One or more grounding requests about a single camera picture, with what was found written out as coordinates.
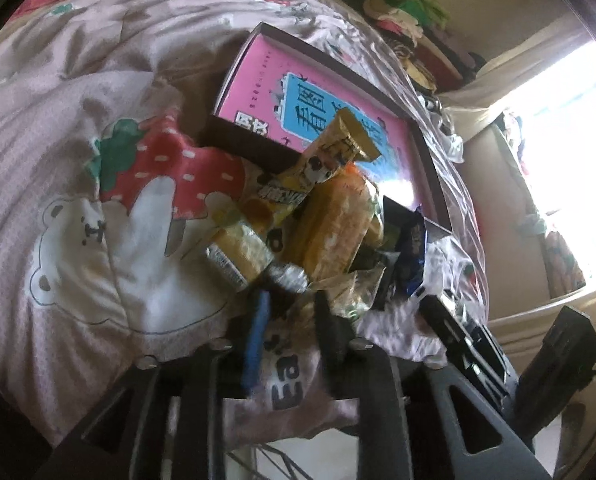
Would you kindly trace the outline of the pink and blue book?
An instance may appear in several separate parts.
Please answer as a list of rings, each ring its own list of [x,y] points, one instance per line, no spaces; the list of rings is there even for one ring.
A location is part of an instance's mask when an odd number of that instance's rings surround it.
[[[433,196],[420,160],[413,126],[337,72],[326,55],[316,61],[262,30],[253,32],[227,73],[213,114],[232,124],[302,152],[347,108],[361,123],[380,156],[359,167],[381,193],[426,216]]]

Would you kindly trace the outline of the orange long biscuit pack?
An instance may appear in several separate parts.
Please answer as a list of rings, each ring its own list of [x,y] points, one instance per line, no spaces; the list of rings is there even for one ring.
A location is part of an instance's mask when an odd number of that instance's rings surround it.
[[[375,183],[350,164],[316,185],[284,258],[318,282],[345,274],[363,244],[383,242],[383,210]]]

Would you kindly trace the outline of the blue Oreo cookie pack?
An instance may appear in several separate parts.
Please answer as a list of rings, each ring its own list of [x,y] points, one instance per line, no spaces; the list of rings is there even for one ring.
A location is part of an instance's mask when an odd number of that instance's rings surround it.
[[[452,232],[424,217],[421,208],[410,210],[383,197],[383,246],[378,256],[385,265],[374,306],[383,310],[393,299],[409,298],[423,284],[429,240]]]

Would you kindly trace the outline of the small yellow cracker pack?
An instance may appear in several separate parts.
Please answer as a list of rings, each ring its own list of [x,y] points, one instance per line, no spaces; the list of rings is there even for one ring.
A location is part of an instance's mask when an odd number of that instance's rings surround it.
[[[259,235],[243,222],[218,229],[205,255],[236,292],[259,286],[301,295],[309,287],[309,278],[301,266],[279,262]]]

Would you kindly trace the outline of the long yellow wafer snack pack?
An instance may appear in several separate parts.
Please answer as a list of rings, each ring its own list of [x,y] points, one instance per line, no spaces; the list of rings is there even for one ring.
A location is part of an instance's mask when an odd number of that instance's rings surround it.
[[[343,107],[298,161],[247,197],[240,211],[251,229],[265,235],[281,224],[316,185],[356,160],[373,162],[380,156],[377,145],[352,110]]]

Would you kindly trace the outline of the clear bag green label snack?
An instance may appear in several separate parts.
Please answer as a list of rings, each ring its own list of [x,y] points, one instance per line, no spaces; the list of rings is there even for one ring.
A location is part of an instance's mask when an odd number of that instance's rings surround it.
[[[386,267],[379,263],[371,270],[356,270],[312,283],[288,311],[290,322],[307,326],[314,318],[315,292],[325,292],[330,311],[353,324],[374,304]]]

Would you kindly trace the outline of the pile of folded clothes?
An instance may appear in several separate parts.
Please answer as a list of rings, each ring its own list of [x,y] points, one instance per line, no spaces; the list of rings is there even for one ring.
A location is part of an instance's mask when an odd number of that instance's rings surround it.
[[[450,14],[438,0],[364,0],[363,12],[409,78],[428,92],[462,88],[485,64],[448,28]]]

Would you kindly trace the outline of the white plastic bag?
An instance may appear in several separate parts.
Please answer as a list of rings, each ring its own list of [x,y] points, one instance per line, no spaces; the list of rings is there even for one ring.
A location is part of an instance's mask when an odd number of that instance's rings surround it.
[[[425,109],[429,113],[431,121],[439,131],[439,142],[445,155],[455,164],[464,162],[464,140],[455,131],[452,118],[444,110],[440,100],[436,96],[424,94],[420,98]]]

